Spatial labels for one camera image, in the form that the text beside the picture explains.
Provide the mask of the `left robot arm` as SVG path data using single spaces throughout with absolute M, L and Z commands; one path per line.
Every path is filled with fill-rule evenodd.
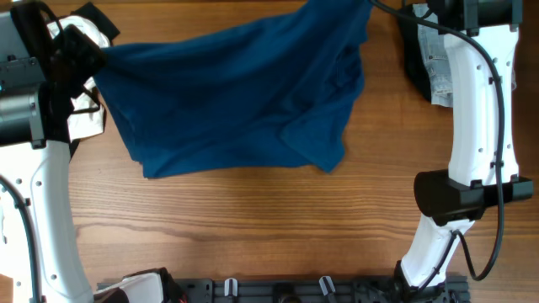
M 106 62 L 98 39 L 119 31 L 92 3 L 59 19 L 41 1 L 1 12 L 1 273 L 16 302 L 184 302 L 165 268 L 93 290 L 76 244 L 68 193 L 72 100 Z

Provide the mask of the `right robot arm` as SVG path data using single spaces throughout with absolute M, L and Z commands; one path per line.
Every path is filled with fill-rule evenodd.
M 453 112 L 451 160 L 414 180 L 421 218 L 395 268 L 401 300 L 438 298 L 465 233 L 486 209 L 529 199 L 512 146 L 513 60 L 523 16 L 520 1 L 428 1 L 396 11 L 407 73 L 431 102 Z

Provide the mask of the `blue polo shirt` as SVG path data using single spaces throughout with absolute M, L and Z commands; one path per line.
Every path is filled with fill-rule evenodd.
M 97 88 L 146 178 L 230 167 L 329 173 L 365 85 L 371 5 L 310 0 L 178 43 L 110 47 Z

